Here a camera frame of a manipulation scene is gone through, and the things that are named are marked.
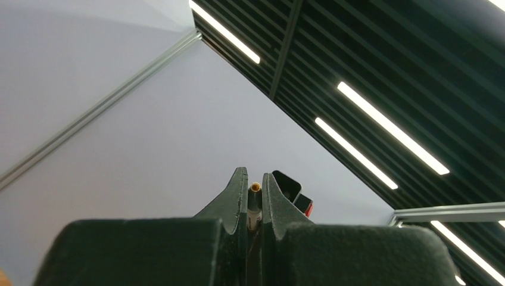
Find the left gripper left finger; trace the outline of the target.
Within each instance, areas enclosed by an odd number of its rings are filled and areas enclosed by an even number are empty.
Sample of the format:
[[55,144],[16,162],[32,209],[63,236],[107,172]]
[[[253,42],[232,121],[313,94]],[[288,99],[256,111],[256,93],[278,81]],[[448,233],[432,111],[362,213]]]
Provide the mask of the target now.
[[236,285],[245,252],[248,174],[193,217],[88,219],[53,241],[35,285]]

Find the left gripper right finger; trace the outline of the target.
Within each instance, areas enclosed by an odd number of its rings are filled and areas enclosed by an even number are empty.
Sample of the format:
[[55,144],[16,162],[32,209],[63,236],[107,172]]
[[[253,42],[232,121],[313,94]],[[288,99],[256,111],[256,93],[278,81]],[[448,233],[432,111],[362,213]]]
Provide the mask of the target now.
[[418,226],[319,225],[263,176],[263,285],[456,285],[442,240]]

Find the white whiteboard marker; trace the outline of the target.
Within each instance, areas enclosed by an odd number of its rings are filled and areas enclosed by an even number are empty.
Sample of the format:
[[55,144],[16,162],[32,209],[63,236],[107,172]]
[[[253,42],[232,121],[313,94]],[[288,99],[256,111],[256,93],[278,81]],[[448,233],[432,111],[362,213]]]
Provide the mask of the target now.
[[247,195],[247,229],[254,232],[257,230],[262,220],[261,184],[253,182],[248,189]]

